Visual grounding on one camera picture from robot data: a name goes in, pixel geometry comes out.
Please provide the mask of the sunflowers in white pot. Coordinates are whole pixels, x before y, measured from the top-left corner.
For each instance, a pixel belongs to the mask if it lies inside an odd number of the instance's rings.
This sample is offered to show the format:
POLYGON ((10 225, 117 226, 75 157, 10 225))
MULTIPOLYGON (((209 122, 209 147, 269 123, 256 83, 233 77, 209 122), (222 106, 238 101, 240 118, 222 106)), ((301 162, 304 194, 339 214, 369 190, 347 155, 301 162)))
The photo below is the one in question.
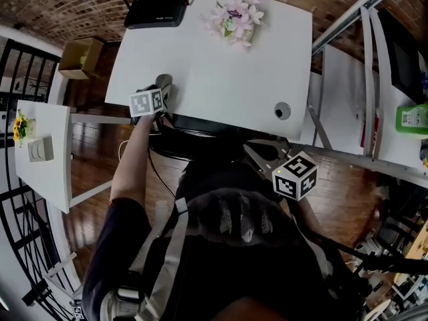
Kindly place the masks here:
POLYGON ((18 109, 15 122, 13 124, 14 143, 22 146, 25 140, 34 138, 35 133, 36 119, 27 118, 21 109, 18 109))

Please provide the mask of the grey rectangular box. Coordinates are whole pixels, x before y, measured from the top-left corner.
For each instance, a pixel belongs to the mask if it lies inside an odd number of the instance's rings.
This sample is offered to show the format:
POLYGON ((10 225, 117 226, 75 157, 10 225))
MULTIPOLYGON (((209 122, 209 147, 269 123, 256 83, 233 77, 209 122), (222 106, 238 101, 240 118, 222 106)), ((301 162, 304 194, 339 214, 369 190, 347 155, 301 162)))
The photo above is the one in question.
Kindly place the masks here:
POLYGON ((30 140, 27 143, 27 149, 31 163, 52 161, 54 159, 51 136, 30 140))

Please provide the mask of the open cardboard box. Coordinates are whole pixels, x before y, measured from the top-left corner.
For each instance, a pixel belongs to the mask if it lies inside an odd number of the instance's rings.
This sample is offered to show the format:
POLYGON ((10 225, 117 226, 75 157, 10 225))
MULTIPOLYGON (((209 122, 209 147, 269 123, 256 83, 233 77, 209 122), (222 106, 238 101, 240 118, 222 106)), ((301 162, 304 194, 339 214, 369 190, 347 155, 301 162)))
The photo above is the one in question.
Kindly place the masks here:
POLYGON ((59 66, 59 73, 69 80, 86 80, 95 74, 96 66, 104 42, 95 38, 87 37, 75 39, 66 44, 59 66), (84 54, 87 55, 85 65, 80 65, 80 57, 84 54))

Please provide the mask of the black metal railing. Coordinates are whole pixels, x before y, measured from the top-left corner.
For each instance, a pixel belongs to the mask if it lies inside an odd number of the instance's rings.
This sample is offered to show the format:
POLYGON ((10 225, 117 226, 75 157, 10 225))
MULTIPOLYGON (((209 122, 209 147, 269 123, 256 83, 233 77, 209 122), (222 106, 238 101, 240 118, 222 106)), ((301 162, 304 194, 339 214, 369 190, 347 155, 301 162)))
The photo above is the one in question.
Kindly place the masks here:
POLYGON ((60 262, 47 202, 19 178, 13 162, 13 123, 19 100, 47 102, 59 57, 7 40, 0 57, 0 74, 13 67, 11 83, 0 88, 0 222, 17 260, 19 279, 26 284, 20 301, 40 306, 48 321, 76 321, 69 302, 48 286, 44 274, 60 262))

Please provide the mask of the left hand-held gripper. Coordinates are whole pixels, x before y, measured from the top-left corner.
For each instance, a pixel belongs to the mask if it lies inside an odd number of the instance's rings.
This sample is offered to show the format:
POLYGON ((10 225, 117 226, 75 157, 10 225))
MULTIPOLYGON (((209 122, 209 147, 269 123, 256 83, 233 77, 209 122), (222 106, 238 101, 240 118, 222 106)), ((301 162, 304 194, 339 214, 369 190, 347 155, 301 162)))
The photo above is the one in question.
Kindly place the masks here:
POLYGON ((167 111, 172 90, 172 84, 167 84, 162 89, 152 84, 131 94, 129 96, 131 125, 136 126, 143 116, 153 116, 151 130, 159 131, 161 118, 167 111))

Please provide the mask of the green detergent bottle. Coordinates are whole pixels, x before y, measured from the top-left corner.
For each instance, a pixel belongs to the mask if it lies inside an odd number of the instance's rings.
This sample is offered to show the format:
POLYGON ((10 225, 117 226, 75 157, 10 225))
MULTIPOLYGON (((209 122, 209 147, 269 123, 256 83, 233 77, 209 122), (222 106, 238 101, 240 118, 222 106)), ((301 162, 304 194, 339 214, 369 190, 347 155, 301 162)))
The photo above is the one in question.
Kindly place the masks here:
POLYGON ((396 130, 420 139, 428 138, 428 105, 400 106, 396 113, 396 130))

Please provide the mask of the white metal shelf rack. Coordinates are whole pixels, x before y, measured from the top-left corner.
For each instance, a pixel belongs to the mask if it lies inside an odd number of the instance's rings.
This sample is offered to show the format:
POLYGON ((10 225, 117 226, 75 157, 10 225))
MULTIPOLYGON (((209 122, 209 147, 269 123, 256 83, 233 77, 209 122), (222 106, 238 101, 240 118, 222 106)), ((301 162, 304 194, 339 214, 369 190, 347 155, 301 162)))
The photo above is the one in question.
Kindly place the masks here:
POLYGON ((392 84, 386 31, 376 5, 358 0, 312 45, 322 54, 322 74, 312 77, 304 127, 297 141, 307 150, 428 187, 428 168, 419 158, 421 141, 395 128, 397 108, 410 98, 392 84), (362 22, 364 61, 330 42, 362 22))

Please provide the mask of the person's left forearm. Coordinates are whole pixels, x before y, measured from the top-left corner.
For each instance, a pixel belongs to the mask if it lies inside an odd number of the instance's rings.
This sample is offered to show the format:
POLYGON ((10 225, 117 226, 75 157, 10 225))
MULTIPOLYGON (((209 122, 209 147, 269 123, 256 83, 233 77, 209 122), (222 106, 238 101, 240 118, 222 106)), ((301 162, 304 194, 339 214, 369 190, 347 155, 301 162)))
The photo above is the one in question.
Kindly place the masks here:
POLYGON ((114 173, 110 200, 132 199, 142 206, 146 192, 148 141, 154 115, 141 116, 114 173))

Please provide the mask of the black router with antennas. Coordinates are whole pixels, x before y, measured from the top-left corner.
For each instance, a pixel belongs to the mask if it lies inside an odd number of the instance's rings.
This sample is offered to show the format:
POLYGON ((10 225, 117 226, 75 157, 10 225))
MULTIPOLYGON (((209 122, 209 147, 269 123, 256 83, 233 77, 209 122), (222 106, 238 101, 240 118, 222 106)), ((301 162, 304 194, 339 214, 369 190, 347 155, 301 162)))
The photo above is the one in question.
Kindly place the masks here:
POLYGON ((123 0, 128 8, 124 20, 127 29, 180 26, 189 0, 123 0))

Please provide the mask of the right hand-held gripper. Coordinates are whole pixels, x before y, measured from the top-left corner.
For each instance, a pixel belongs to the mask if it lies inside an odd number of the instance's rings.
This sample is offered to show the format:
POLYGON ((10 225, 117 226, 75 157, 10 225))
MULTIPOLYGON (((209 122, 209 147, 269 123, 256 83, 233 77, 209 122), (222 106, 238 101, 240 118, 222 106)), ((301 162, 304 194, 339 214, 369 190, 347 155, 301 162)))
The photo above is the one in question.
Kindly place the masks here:
POLYGON ((288 143, 253 139, 243 149, 254 169, 272 182, 276 193, 299 201, 316 186, 318 165, 303 151, 285 158, 284 153, 290 151, 288 143))

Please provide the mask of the light wooden round table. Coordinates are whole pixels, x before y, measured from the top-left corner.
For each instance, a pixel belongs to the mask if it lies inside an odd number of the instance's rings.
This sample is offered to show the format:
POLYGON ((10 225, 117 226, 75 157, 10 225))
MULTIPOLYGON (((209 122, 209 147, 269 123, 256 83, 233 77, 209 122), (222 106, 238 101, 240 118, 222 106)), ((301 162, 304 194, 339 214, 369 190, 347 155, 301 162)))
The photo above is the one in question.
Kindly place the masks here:
POLYGON ((423 224, 415 240, 404 253, 405 259, 422 259, 428 253, 428 220, 423 224))

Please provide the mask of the person's torso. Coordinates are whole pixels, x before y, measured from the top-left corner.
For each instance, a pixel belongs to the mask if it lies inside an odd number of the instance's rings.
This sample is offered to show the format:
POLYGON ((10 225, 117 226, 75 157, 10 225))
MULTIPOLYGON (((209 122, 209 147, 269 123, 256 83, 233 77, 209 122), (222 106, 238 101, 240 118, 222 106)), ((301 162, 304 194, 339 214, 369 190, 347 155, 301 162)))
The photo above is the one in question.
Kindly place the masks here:
POLYGON ((335 321, 341 267, 248 165, 191 163, 158 227, 111 201, 82 308, 88 321, 335 321))

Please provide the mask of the pale pink flowers in pot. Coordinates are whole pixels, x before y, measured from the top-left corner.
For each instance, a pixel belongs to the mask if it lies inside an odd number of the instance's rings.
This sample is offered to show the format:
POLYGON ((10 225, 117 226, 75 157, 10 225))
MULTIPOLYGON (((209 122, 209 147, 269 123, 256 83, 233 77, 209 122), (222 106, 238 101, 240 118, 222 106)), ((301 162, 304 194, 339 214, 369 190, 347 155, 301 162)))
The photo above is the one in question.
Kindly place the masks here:
POLYGON ((255 32, 264 26, 261 0, 227 0, 216 2, 209 14, 200 19, 205 30, 230 47, 248 52, 255 32))

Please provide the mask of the black monitor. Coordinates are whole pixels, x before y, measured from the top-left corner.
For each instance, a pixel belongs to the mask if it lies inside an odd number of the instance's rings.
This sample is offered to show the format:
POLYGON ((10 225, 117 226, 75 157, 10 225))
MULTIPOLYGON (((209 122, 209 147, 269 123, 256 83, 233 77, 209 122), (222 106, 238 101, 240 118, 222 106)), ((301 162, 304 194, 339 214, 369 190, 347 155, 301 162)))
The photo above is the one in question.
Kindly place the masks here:
POLYGON ((414 103, 424 103, 417 43, 413 35, 386 9, 378 12, 391 65, 392 85, 414 103))

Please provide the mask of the grey computer mouse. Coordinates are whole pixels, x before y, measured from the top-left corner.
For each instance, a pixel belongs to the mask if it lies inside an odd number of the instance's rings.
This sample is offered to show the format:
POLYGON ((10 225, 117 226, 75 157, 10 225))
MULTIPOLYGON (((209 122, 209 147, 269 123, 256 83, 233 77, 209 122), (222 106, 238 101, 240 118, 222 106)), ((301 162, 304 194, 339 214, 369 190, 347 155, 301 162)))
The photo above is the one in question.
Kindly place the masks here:
POLYGON ((171 85, 173 82, 173 78, 169 74, 161 74, 156 77, 155 85, 157 88, 163 90, 167 86, 171 85))

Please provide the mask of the person's right forearm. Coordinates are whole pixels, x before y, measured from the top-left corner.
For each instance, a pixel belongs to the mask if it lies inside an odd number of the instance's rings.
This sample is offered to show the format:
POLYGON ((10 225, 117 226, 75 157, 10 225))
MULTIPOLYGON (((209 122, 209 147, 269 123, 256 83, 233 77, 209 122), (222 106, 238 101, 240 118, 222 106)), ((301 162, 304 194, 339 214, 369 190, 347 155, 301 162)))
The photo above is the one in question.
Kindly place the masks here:
POLYGON ((316 232, 320 235, 325 235, 324 230, 321 227, 321 224, 313 209, 308 202, 307 198, 302 198, 297 202, 297 211, 296 211, 300 221, 311 231, 316 232))

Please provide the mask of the small white side table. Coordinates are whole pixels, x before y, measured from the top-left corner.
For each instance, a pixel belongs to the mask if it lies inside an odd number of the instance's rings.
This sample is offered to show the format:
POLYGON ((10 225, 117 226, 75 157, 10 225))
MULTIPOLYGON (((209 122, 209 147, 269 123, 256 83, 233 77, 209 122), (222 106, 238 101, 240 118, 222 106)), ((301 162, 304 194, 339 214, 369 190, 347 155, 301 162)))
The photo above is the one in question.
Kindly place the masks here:
POLYGON ((74 123, 92 124, 130 124, 130 118, 103 116, 95 114, 79 114, 71 111, 68 106, 20 100, 17 111, 26 118, 35 120, 35 137, 25 138, 21 144, 15 145, 16 175, 64 213, 90 197, 111 187, 112 182, 90 189, 76 197, 72 196, 72 130, 74 123), (34 150, 29 144, 43 138, 50 138, 53 150, 51 160, 32 162, 34 150))

